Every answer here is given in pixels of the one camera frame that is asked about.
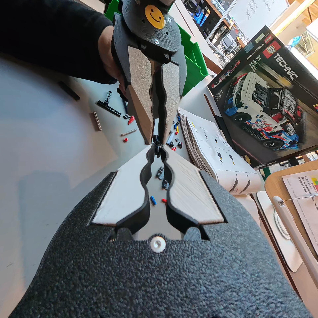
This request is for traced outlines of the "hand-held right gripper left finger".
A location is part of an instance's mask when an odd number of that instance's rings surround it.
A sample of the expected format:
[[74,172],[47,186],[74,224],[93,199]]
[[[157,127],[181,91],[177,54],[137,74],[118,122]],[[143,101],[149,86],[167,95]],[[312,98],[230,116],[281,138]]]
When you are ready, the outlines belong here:
[[151,178],[153,146],[147,146],[119,169],[98,203],[92,225],[128,228],[138,232],[149,221],[150,203],[146,187]]

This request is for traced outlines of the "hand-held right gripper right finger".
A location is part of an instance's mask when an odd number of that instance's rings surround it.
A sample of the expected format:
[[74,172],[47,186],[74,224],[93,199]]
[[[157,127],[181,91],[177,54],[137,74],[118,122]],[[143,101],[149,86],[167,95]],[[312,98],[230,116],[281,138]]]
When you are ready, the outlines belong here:
[[200,170],[168,147],[162,147],[167,190],[166,214],[169,223],[186,233],[190,227],[203,233],[204,225],[225,221]]

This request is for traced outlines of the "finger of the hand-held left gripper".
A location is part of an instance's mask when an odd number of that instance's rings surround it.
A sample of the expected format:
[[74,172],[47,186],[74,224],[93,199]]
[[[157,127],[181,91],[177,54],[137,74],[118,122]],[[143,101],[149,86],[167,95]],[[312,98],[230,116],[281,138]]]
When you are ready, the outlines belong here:
[[137,48],[128,47],[131,83],[127,87],[128,107],[133,112],[145,144],[153,138],[154,117],[152,88],[152,65],[150,60]]
[[179,67],[162,64],[154,74],[153,107],[154,119],[158,119],[158,140],[165,143],[180,101]]

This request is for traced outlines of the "instruction booklet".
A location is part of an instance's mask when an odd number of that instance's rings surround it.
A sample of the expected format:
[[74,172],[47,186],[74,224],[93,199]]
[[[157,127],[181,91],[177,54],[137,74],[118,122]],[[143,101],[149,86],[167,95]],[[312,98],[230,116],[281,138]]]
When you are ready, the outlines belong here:
[[189,155],[199,170],[234,196],[260,190],[259,174],[230,147],[214,122],[180,107],[178,115]]

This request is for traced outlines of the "wood-edged office desk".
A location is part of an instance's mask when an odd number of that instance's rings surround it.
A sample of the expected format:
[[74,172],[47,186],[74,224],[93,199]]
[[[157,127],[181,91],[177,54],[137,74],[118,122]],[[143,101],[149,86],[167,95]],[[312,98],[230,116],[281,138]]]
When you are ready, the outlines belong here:
[[190,35],[191,41],[193,43],[196,43],[196,42],[198,43],[201,49],[201,52],[203,54],[206,66],[209,69],[209,73],[210,74],[212,74],[212,72],[214,74],[220,73],[222,71],[221,64],[219,63],[213,50],[206,43],[203,35],[201,34],[200,30],[196,26],[192,17],[189,15],[188,11],[186,10],[181,0],[176,0],[172,4],[169,10],[169,14],[174,18],[177,24],[181,26],[182,29],[184,29]]

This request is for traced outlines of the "person's left hand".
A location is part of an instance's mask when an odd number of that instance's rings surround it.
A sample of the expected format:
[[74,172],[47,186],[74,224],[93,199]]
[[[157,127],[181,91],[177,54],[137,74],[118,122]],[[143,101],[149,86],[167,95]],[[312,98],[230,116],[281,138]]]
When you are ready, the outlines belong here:
[[113,59],[111,43],[113,38],[113,26],[107,26],[98,38],[98,51],[107,74],[119,82],[119,90],[126,98],[124,77]]

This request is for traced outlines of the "green plastic bin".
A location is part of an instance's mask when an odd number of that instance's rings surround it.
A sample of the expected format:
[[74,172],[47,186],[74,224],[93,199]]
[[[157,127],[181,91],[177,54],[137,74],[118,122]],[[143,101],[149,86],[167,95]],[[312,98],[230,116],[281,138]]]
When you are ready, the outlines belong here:
[[[118,10],[119,1],[110,1],[105,16],[113,22],[114,13]],[[198,43],[193,43],[190,35],[179,26],[182,45],[185,50],[187,76],[182,96],[185,96],[193,87],[201,82],[207,75],[207,67]]]

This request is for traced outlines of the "wooden document stand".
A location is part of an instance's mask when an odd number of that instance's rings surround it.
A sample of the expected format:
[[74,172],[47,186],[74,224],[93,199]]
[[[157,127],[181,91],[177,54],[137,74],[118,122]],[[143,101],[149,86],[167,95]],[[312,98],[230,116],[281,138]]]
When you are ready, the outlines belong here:
[[[310,170],[315,170],[317,168],[318,163],[317,160],[315,160],[272,173],[270,176],[267,177],[265,181],[265,192],[267,193],[269,200],[272,201],[274,196],[279,196],[283,200],[291,198],[284,184],[283,176],[300,172],[307,172]],[[283,258],[283,254],[279,249],[279,245],[276,242],[274,233],[265,217],[264,210],[261,209],[261,205],[258,199],[256,200],[256,203],[259,208],[261,229],[271,247],[275,251],[275,256],[278,260],[284,276],[287,278],[292,288],[304,302],[308,310],[312,313],[312,316],[317,317],[318,292],[306,265],[302,263],[296,272],[292,272],[289,269],[287,263]]]

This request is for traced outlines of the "black toy car set box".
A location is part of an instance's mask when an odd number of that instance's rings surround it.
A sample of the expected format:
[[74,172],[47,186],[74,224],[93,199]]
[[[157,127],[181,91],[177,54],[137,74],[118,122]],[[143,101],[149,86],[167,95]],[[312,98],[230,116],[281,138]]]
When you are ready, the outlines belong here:
[[317,150],[317,78],[267,26],[208,87],[226,138],[253,168]]

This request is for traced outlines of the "whiteboard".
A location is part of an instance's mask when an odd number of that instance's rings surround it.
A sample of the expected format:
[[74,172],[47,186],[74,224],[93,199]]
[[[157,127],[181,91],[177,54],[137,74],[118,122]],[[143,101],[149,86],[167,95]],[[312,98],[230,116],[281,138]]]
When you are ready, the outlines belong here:
[[289,7],[286,0],[239,0],[229,14],[240,30],[248,37],[270,26]]

